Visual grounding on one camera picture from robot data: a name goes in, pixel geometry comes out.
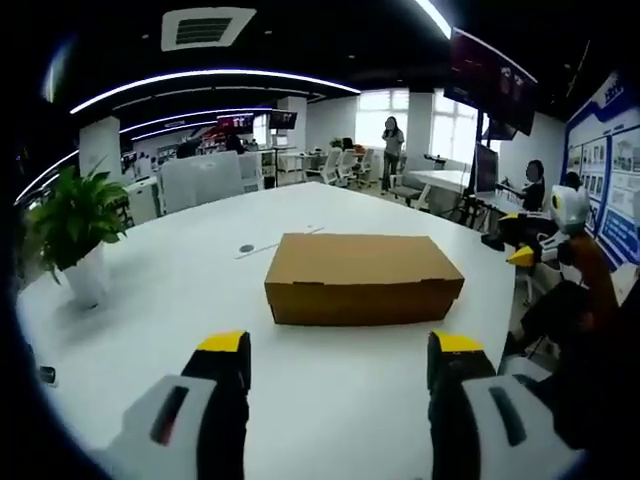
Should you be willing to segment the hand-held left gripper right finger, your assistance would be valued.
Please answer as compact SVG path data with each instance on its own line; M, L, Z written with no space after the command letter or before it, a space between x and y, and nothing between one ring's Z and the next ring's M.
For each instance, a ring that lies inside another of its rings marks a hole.
M479 342L434 330L427 389L434 479L565 479L582 453L536 392L550 372L523 356L494 367Z

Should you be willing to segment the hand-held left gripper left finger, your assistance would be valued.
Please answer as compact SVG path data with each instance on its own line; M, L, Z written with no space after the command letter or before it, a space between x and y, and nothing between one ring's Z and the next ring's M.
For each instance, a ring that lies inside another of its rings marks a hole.
M250 388L250 334L213 334L133 402L92 459L112 479L243 479Z

